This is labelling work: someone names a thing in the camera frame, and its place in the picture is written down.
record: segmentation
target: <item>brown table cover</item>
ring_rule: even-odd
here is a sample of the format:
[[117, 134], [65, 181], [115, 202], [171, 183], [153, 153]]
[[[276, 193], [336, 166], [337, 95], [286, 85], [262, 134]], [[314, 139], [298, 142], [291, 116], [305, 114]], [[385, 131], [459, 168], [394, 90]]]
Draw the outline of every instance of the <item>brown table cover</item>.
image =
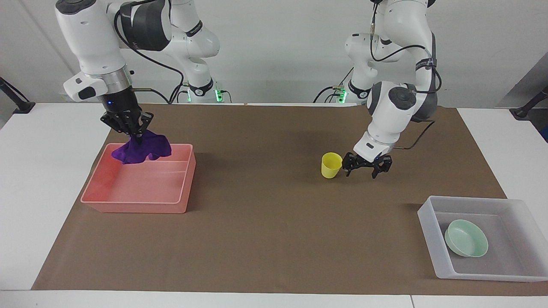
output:
[[[143, 107], [153, 132], [194, 145], [188, 212], [103, 214], [76, 201], [34, 290], [548, 295], [544, 282], [435, 276], [416, 214], [428, 196], [505, 198], [455, 109], [438, 109], [414, 149], [394, 150], [389, 173], [327, 180], [322, 155], [352, 150], [365, 107]], [[126, 141], [110, 132], [105, 143]]]

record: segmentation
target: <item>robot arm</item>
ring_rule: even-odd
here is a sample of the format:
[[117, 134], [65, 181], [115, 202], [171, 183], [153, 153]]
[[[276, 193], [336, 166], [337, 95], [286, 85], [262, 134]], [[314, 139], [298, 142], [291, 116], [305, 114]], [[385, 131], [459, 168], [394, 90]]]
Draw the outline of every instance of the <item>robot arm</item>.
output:
[[188, 80], [189, 101], [222, 101], [219, 85], [201, 59], [219, 53], [219, 39], [199, 19], [194, 0], [136, 3], [111, 3], [108, 8], [109, 19], [118, 23], [121, 35], [130, 46], [162, 51], [177, 61]]
[[[354, 146], [356, 154], [348, 153], [343, 161], [343, 168], [349, 173], [360, 167], [373, 167], [374, 178], [390, 169], [392, 160], [387, 154], [409, 122], [427, 121], [437, 106], [436, 43], [426, 22], [428, 2], [383, 0], [376, 4], [380, 12], [374, 13], [372, 23], [376, 35], [353, 35], [347, 41], [349, 56], [356, 62], [354, 75], [346, 85], [348, 97], [367, 104], [372, 121]], [[389, 56], [401, 50], [400, 46], [415, 59], [415, 84], [373, 84], [376, 70], [370, 63], [375, 59], [398, 60], [398, 54]]]
[[101, 120], [119, 133], [140, 140], [153, 114], [135, 97], [117, 28], [132, 49], [164, 51], [175, 58], [189, 80], [189, 99], [222, 100], [207, 64], [219, 40], [203, 27], [193, 0], [150, 0], [103, 4], [98, 0], [58, 0], [55, 14], [81, 72], [64, 83], [74, 101], [97, 97], [106, 109]]
[[106, 110], [101, 120], [119, 133], [140, 140], [153, 114], [143, 112], [137, 103], [118, 38], [105, 11], [96, 0], [57, 2], [57, 20], [82, 70], [64, 87], [75, 101], [97, 97]]

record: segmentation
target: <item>yellow cup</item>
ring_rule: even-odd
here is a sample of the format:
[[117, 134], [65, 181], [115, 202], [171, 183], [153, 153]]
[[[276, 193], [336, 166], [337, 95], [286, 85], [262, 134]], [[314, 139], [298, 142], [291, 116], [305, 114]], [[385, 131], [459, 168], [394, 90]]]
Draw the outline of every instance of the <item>yellow cup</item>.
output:
[[334, 178], [343, 167], [343, 158], [337, 153], [325, 153], [322, 157], [322, 175], [326, 179]]

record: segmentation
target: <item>pink bin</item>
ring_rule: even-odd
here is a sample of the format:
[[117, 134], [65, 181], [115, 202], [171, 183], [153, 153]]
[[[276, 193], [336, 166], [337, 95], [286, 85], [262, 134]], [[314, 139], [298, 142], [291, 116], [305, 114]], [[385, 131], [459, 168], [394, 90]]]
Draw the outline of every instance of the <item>pink bin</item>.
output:
[[184, 213], [196, 160], [192, 145], [172, 144], [172, 155], [122, 164], [107, 144], [81, 201], [104, 213]]

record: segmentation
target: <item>green bowl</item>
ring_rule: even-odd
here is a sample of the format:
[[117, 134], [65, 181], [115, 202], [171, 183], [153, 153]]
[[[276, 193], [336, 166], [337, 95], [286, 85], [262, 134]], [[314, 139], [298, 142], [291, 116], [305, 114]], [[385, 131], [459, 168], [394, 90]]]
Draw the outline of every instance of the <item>green bowl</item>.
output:
[[445, 240], [449, 249], [460, 256], [479, 258], [489, 249], [489, 242], [483, 231], [464, 219], [454, 220], [449, 224]]

